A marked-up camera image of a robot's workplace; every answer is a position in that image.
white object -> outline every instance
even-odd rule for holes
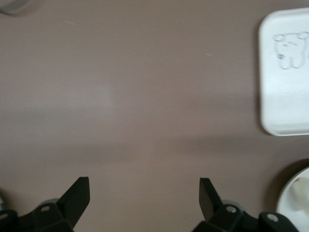
[[[277,212],[285,215],[300,232],[309,228],[309,168],[296,174],[283,188]]]
[[[264,129],[277,136],[309,134],[309,8],[267,16],[259,43]]]

black plastic part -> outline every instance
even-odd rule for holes
[[[277,217],[278,221],[269,219],[268,215],[274,215]],[[288,218],[273,212],[261,213],[259,216],[259,226],[261,231],[266,232],[298,232]]]
[[[241,224],[243,213],[234,205],[222,205],[209,220],[209,223],[215,225],[224,231],[233,232],[238,229]]]
[[[196,226],[196,228],[192,232],[226,232],[226,231],[203,221],[199,223],[199,225]]]
[[[90,201],[89,178],[79,177],[57,201],[63,217],[74,227]]]
[[[199,204],[206,221],[193,232],[299,232],[281,214],[263,212],[256,219],[234,205],[223,204],[208,178],[200,179]]]
[[[243,220],[241,223],[241,232],[256,232],[258,231],[258,220],[250,216],[247,212],[243,213]]]
[[[65,220],[54,203],[40,205],[32,212],[35,231],[37,232],[72,232],[72,227]]]
[[[1,210],[0,232],[72,232],[89,201],[89,179],[80,177],[57,203],[42,204],[22,217]]]
[[[221,198],[208,178],[200,178],[199,205],[206,221],[223,205]]]
[[[0,211],[0,232],[15,232],[18,227],[17,212],[14,210]]]

screw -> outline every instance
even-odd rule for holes
[[[226,208],[226,210],[229,212],[229,213],[236,213],[237,212],[237,209],[232,207],[232,206],[228,206]]]
[[[8,217],[8,214],[1,214],[0,215],[0,220],[6,219],[7,217]]]
[[[274,214],[267,214],[267,217],[269,220],[273,221],[273,222],[278,222],[279,221],[279,218],[274,215]]]
[[[49,206],[44,206],[44,207],[41,208],[41,212],[46,212],[48,210],[50,210]]]

white tray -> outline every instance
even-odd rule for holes
[[[264,129],[277,136],[309,134],[309,8],[267,16],[259,43]]]
[[[299,208],[292,192],[292,184],[301,177],[309,178],[309,168],[297,173],[283,188],[280,194],[277,212],[285,215],[299,230],[299,232],[309,231],[309,214]]]

bear drawing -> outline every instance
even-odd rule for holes
[[[306,62],[308,32],[274,35],[275,52],[282,69],[301,68]]]

